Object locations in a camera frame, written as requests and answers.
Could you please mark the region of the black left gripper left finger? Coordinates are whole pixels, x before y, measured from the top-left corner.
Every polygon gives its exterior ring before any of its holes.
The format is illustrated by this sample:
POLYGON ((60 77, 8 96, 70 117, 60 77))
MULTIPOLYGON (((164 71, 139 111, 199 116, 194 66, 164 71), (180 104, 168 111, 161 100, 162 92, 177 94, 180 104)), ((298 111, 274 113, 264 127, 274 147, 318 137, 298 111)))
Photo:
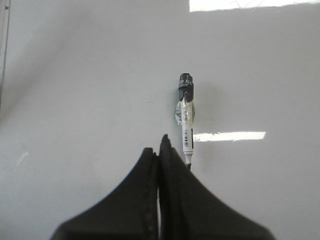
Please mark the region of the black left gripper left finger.
POLYGON ((104 199, 63 222, 53 240, 157 240, 159 161, 143 149, 125 179, 104 199))

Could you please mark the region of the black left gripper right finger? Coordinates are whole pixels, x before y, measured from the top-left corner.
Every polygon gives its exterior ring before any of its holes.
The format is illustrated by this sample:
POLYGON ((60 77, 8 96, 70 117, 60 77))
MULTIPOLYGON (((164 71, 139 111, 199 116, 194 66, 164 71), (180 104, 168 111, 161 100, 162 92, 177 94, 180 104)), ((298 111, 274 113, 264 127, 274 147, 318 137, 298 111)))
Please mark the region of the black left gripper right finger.
POLYGON ((167 134, 159 148, 159 204, 162 240, 275 238, 212 194, 188 169, 167 134))

